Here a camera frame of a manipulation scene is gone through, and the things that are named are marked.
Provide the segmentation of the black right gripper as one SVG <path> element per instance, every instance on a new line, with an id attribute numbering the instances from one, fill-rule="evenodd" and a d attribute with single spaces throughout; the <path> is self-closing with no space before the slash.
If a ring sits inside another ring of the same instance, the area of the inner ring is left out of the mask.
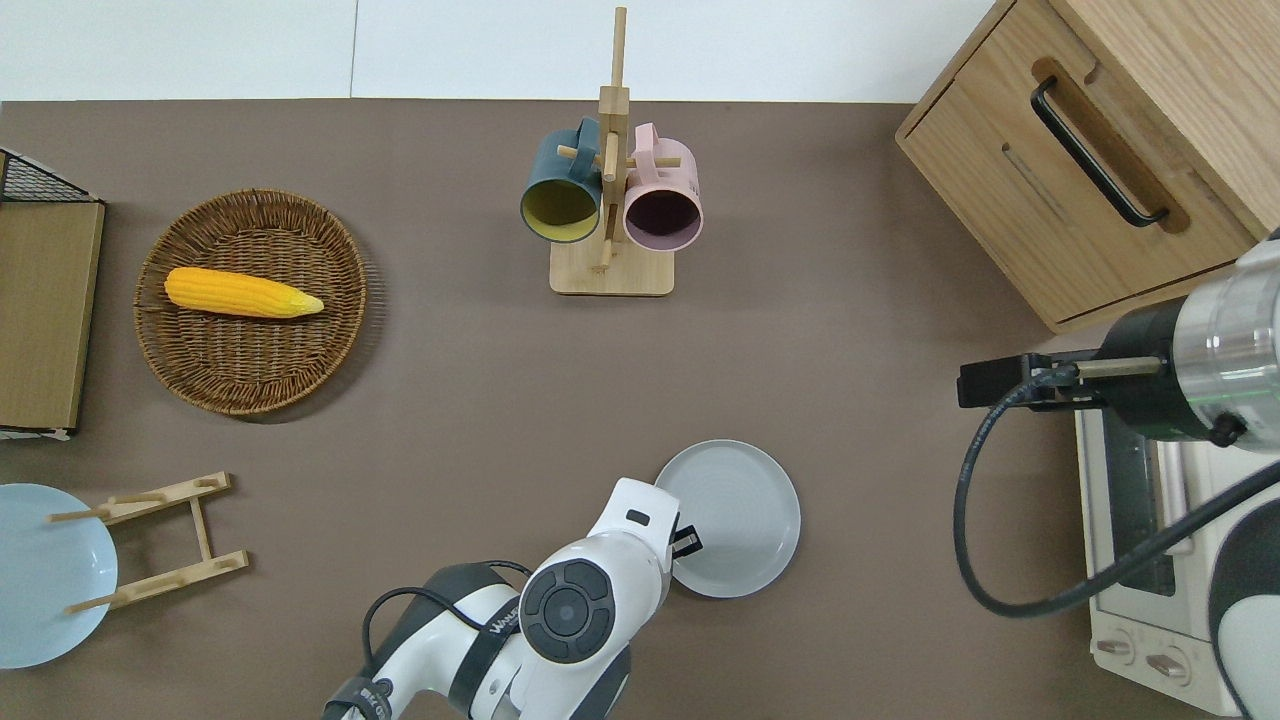
<path id="1" fill-rule="evenodd" d="M 1193 411 L 1178 383 L 1172 363 L 1172 337 L 1184 299 L 1139 307 L 1121 316 L 1100 348 L 1064 352 L 1062 363 L 1119 357 L 1157 357 L 1164 369 L 1148 375 L 1120 375 L 1084 380 L 1070 391 L 1079 409 L 1102 409 L 1117 415 L 1130 429 L 1158 441 L 1193 438 Z M 1015 355 L 960 366 L 957 406 L 993 407 L 1012 389 L 1053 366 L 1050 355 Z M 1024 389 L 1012 404 L 1032 411 L 1062 410 L 1053 387 Z"/>

